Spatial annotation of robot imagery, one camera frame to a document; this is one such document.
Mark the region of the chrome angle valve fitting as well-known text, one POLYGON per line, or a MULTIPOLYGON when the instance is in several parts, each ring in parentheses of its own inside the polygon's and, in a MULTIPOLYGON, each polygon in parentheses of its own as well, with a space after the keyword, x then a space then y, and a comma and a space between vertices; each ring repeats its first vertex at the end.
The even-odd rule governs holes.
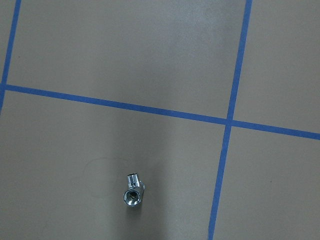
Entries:
POLYGON ((137 172, 127 175, 126 179, 127 190, 123 193, 123 200, 127 206, 137 207, 143 202, 145 184, 137 172))

